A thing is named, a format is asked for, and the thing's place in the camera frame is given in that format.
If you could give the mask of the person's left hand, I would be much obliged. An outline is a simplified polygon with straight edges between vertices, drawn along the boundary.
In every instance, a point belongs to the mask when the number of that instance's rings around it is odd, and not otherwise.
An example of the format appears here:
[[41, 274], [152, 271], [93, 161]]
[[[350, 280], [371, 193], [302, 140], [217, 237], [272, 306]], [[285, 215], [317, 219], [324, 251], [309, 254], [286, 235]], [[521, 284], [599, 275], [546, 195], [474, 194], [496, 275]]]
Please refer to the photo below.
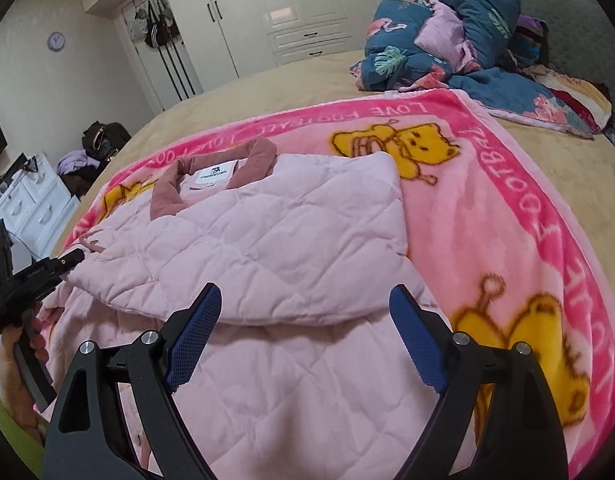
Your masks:
[[3, 330], [0, 344], [0, 398], [5, 411], [28, 436], [42, 443], [44, 436], [35, 400], [24, 383], [16, 362], [15, 344], [23, 330], [8, 326]]

